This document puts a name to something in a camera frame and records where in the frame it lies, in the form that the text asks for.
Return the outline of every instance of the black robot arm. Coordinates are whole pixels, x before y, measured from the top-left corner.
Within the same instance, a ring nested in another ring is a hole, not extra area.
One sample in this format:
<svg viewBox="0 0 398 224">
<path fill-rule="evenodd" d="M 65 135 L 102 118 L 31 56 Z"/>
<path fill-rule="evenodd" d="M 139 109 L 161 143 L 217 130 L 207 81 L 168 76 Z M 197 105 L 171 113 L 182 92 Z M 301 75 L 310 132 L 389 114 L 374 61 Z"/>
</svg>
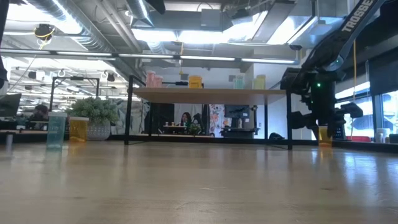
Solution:
<svg viewBox="0 0 398 224">
<path fill-rule="evenodd" d="M 345 123 L 344 114 L 352 118 L 363 116 L 362 110 L 354 103 L 343 109 L 335 109 L 335 85 L 345 74 L 339 68 L 345 61 L 351 46 L 385 0 L 359 0 L 341 27 L 326 36 L 310 52 L 308 59 L 296 73 L 285 72 L 280 88 L 302 97 L 310 114 L 292 113 L 294 128 L 306 126 L 318 136 L 318 125 L 328 126 L 328 135 Z"/>
</svg>

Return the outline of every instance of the shelf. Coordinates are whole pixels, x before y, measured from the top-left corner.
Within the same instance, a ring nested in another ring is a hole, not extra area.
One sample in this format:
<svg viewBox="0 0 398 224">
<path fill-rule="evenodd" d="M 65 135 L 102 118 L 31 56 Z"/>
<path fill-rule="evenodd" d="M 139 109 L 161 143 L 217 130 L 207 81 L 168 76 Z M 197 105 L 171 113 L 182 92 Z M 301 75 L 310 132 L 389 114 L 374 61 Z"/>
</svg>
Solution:
<svg viewBox="0 0 398 224">
<path fill-rule="evenodd" d="M 286 95 L 285 90 L 232 90 L 189 88 L 134 88 L 133 93 L 151 103 L 264 105 Z"/>
</svg>

